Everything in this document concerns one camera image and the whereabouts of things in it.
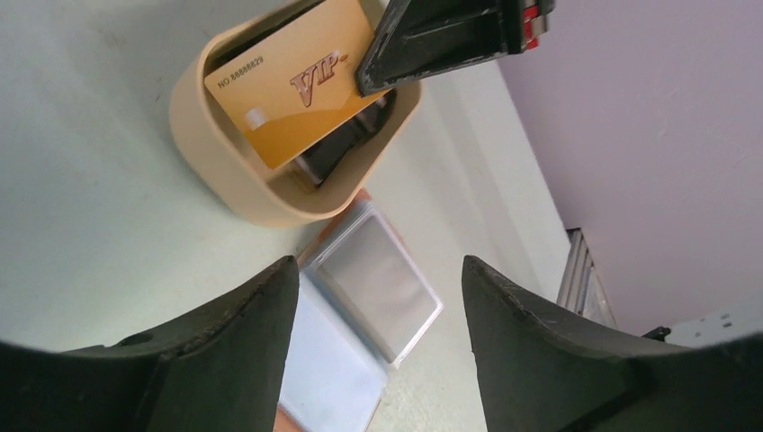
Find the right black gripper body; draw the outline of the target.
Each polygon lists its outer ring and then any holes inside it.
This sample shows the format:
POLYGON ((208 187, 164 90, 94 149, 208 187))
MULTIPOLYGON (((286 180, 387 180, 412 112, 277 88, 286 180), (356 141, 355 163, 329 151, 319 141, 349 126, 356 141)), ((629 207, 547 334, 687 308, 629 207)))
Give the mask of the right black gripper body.
POLYGON ((507 0, 503 2, 503 30, 507 54, 521 54, 537 48, 542 34, 549 31, 549 15, 555 0, 507 0))

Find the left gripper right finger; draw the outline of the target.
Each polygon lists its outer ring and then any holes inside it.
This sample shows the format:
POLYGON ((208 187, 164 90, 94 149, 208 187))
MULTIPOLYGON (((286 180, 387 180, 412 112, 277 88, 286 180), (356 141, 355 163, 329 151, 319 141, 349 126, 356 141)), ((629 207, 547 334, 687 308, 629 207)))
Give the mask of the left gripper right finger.
POLYGON ((597 324, 476 256, 462 297, 490 431, 759 431, 762 337, 684 347, 597 324))

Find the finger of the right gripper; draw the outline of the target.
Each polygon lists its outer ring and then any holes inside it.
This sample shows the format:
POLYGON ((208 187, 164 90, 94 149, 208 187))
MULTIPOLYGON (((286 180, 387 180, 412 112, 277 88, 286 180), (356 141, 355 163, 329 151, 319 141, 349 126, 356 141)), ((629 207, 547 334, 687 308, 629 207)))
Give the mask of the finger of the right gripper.
POLYGON ((355 71, 361 95, 522 52, 523 1, 389 1, 355 71))

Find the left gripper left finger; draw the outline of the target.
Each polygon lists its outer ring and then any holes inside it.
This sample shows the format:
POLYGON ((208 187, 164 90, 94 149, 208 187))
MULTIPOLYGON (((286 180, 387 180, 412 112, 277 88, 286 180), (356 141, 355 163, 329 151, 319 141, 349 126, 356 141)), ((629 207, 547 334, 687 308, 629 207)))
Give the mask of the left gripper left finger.
POLYGON ((284 256, 114 346, 1 346, 4 431, 270 431, 299 292, 284 256))

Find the gold credit card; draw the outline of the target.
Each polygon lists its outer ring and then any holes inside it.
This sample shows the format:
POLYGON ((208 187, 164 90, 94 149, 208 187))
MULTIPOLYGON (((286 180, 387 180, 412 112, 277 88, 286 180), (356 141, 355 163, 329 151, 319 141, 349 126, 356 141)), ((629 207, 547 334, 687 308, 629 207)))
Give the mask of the gold credit card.
POLYGON ((358 1, 322 1, 210 72, 206 89, 277 169, 375 102, 355 71, 373 40, 358 1))

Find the orange leather card holder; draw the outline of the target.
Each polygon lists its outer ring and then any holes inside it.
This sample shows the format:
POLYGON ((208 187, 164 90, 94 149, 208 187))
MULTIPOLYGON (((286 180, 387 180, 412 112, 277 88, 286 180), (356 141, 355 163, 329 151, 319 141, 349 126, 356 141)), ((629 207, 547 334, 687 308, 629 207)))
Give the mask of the orange leather card holder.
POLYGON ((365 431, 443 304, 366 191, 298 259, 277 431, 365 431))

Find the beige oval tray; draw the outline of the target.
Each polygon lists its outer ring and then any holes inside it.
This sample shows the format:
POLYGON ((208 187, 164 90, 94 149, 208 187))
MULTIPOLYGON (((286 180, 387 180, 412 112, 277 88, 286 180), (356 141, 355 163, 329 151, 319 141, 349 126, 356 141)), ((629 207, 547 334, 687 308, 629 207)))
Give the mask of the beige oval tray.
POLYGON ((176 147, 255 225, 336 216, 421 99, 417 83, 359 93, 373 36, 359 1, 291 1, 212 37, 171 94, 176 147))

